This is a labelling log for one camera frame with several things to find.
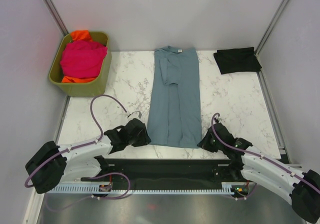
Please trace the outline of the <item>blue-grey t-shirt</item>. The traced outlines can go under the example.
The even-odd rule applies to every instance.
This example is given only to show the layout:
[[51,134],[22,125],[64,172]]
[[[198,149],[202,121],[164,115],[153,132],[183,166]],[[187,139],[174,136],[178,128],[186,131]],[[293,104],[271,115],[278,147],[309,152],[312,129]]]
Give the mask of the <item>blue-grey t-shirt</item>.
[[202,140],[199,59],[195,48],[154,51],[147,132],[151,144],[196,148]]

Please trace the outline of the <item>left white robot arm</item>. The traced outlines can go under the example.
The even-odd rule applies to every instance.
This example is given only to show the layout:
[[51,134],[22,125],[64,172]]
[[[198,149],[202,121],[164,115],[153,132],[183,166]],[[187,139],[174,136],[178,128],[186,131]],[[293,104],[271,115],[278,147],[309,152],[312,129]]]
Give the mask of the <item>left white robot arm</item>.
[[146,125],[138,118],[109,129],[96,138],[67,147],[48,141],[25,165],[29,175],[25,187],[44,194],[61,183],[82,178],[104,181],[109,177],[110,169],[99,163],[97,157],[123,151],[128,146],[142,147],[150,143]]

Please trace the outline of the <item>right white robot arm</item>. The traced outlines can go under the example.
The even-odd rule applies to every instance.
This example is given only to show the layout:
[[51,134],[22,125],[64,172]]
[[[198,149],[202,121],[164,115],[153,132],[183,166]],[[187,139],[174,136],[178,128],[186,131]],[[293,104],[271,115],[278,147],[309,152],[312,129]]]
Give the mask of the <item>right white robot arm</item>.
[[320,175],[303,172],[265,155],[243,138],[233,137],[222,123],[213,124],[198,147],[230,159],[229,175],[235,181],[246,179],[268,189],[288,202],[308,223],[320,219]]

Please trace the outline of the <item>olive green plastic bin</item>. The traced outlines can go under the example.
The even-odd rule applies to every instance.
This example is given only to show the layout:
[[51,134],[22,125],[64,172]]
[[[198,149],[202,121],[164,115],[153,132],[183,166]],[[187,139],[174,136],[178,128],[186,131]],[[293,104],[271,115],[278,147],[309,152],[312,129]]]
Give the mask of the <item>olive green plastic bin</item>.
[[109,51],[109,37],[101,31],[89,31],[89,34],[94,42],[99,42],[107,47],[107,55],[103,60],[100,74],[96,79],[85,83],[62,83],[64,74],[60,61],[67,44],[72,42],[71,33],[62,39],[48,74],[49,81],[70,97],[95,97],[103,94],[106,89],[112,60],[112,54]]

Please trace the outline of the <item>folded black t-shirt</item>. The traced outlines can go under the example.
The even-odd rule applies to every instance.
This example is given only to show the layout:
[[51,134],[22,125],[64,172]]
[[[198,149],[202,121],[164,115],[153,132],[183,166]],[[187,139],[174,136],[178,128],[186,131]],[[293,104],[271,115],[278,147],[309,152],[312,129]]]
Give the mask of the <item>folded black t-shirt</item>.
[[260,72],[262,66],[254,47],[217,50],[213,57],[222,75],[238,72]]

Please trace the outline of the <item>magenta t-shirt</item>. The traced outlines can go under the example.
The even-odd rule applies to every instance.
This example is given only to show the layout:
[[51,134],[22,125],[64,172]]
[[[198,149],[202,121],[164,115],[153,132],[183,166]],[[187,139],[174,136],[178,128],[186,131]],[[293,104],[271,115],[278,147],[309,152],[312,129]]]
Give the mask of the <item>magenta t-shirt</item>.
[[107,53],[108,48],[96,41],[68,43],[60,61],[64,82],[88,83],[96,79]]

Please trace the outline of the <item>orange t-shirt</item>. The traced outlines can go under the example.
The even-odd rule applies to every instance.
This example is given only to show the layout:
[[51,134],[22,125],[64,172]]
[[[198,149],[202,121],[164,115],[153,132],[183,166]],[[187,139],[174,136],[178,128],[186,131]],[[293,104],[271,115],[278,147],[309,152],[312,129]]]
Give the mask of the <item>orange t-shirt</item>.
[[[93,39],[88,30],[76,30],[70,34],[72,42],[74,41],[88,41],[93,42]],[[64,82],[64,78],[61,81],[62,83],[75,83],[75,82]]]

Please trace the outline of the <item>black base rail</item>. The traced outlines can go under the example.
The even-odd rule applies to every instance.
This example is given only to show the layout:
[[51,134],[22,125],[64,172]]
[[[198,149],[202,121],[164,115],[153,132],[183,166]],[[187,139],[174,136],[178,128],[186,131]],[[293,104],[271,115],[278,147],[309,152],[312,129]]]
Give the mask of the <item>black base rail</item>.
[[228,159],[107,159],[96,157],[101,170],[94,174],[122,173],[130,180],[131,190],[213,190],[222,183],[247,180]]

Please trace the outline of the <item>aluminium extrusion rail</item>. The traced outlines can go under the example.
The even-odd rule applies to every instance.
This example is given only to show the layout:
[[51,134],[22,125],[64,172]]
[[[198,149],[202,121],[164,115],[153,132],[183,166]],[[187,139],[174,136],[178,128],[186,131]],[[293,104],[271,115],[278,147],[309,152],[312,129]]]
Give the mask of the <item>aluminium extrusion rail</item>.
[[290,163],[288,164],[288,166],[290,168],[294,168],[294,169],[297,169],[297,170],[300,170],[302,171],[303,173],[307,173],[309,170],[307,168],[305,168],[303,165],[301,164],[298,164],[298,163]]

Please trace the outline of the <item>left aluminium frame post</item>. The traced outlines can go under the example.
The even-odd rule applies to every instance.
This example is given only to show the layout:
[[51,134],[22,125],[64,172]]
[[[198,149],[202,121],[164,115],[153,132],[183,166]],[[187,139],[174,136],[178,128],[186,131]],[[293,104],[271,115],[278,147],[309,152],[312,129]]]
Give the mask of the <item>left aluminium frame post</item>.
[[61,33],[66,36],[69,31],[52,0],[43,0]]

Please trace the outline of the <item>aluminium frame post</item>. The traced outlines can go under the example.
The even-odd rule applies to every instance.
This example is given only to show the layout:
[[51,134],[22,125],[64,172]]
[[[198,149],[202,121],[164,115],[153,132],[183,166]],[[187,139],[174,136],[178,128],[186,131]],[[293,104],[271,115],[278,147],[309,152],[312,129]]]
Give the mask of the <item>aluminium frame post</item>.
[[69,31],[52,0],[43,0],[61,33],[66,36]]
[[270,23],[268,24],[259,44],[257,45],[257,47],[254,51],[256,56],[258,56],[259,53],[262,51],[262,49],[265,46],[266,42],[268,41],[270,35],[272,34],[273,30],[275,29],[277,22],[281,18],[283,12],[287,8],[290,1],[291,0],[281,0],[278,8],[276,9],[276,11],[270,21]]

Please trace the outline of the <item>right aluminium frame post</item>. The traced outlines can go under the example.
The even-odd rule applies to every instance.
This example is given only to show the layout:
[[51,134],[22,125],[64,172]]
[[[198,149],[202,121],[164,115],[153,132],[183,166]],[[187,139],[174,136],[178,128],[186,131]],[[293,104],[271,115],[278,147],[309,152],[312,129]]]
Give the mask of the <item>right aluminium frame post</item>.
[[270,35],[272,34],[273,30],[275,29],[277,22],[281,18],[283,12],[287,8],[290,1],[291,0],[281,0],[278,8],[276,9],[276,11],[270,21],[270,23],[268,24],[259,44],[257,45],[257,47],[254,51],[256,56],[258,56],[259,53],[262,51],[262,49],[265,46],[266,42],[268,41]]

